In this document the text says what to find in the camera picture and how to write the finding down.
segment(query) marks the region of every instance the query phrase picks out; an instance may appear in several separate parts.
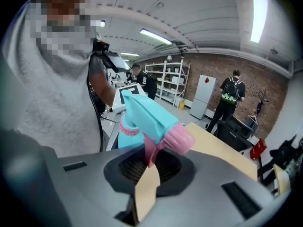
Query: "person in black shirt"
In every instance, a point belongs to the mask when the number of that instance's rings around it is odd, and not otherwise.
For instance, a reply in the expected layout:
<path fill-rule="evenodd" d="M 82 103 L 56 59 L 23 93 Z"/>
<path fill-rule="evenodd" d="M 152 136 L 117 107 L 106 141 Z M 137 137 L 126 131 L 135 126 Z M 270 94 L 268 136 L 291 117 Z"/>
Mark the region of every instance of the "person in black shirt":
<path fill-rule="evenodd" d="M 234 70 L 233 74 L 232 74 L 232 79 L 234 81 L 238 81 L 240 79 L 240 72 L 238 70 Z M 223 93 L 226 84 L 230 81 L 230 78 L 226 78 L 224 80 L 224 82 L 222 83 L 222 85 L 220 86 L 220 93 Z M 245 84 L 243 82 L 241 82 L 239 84 L 239 98 L 238 100 L 243 102 L 245 100 Z M 222 117 L 222 120 L 226 120 L 228 118 L 228 116 L 232 115 L 235 112 L 235 108 L 236 108 L 236 104 L 230 104 L 224 100 L 220 100 L 216 111 L 213 115 L 213 118 L 209 124 L 209 126 L 207 127 L 206 131 L 208 132 L 212 132 L 213 127 L 215 126 L 215 124 L 218 122 L 218 120 Z"/>
<path fill-rule="evenodd" d="M 145 72 L 141 70 L 140 65 L 134 64 L 132 66 L 133 75 L 137 77 L 136 82 L 141 85 L 144 92 L 147 93 L 147 96 L 152 100 L 155 100 L 156 92 L 157 92 L 157 84 L 154 80 L 152 80 Z"/>

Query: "refrigerator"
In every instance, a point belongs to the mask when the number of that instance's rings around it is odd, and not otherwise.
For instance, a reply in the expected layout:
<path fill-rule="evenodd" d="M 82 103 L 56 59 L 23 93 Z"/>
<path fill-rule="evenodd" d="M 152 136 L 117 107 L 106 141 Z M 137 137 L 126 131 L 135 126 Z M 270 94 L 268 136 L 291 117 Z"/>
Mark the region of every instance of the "refrigerator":
<path fill-rule="evenodd" d="M 202 119 L 212 98 L 215 85 L 216 78 L 200 75 L 195 98 L 189 111 L 192 116 Z"/>

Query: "black chair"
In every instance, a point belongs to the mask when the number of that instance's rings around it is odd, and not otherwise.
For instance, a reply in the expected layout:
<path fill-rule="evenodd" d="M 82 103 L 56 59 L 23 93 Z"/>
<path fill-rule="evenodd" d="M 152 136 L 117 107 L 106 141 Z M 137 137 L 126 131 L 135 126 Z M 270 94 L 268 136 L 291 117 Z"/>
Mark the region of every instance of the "black chair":
<path fill-rule="evenodd" d="M 253 129 L 243 124 L 233 115 L 228 117 L 226 121 L 219 121 L 217 125 L 215 136 L 236 151 L 240 152 L 252 147 L 247 139 Z"/>

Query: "white ceiling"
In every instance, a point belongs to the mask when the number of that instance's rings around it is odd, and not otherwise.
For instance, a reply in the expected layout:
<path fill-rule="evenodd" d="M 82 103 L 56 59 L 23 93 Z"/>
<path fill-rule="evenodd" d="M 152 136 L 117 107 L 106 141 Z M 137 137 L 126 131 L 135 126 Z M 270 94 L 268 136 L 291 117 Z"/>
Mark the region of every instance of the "white ceiling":
<path fill-rule="evenodd" d="M 241 50 L 268 57 L 285 68 L 290 61 L 301 57 L 296 33 L 275 0 L 269 0 L 267 20 L 258 44 L 250 41 L 252 0 L 90 1 L 93 8 L 103 10 L 99 13 L 97 9 L 92 14 L 99 16 L 92 18 L 106 21 L 105 27 L 97 31 L 114 52 L 138 53 L 140 58 L 145 58 L 171 47 L 140 34 L 145 28 L 177 44 Z M 115 13 L 106 13 L 106 9 L 115 9 Z M 270 53 L 273 47 L 278 55 Z"/>

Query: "yellow bucket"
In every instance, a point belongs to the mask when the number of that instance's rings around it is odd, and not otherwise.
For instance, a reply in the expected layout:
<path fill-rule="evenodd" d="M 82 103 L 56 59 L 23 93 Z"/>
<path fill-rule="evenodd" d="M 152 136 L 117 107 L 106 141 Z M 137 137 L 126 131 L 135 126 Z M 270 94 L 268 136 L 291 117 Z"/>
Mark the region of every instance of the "yellow bucket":
<path fill-rule="evenodd" d="M 184 102 L 181 102 L 181 103 L 179 104 L 179 109 L 183 109 L 184 106 L 185 106 L 185 103 L 184 103 Z"/>

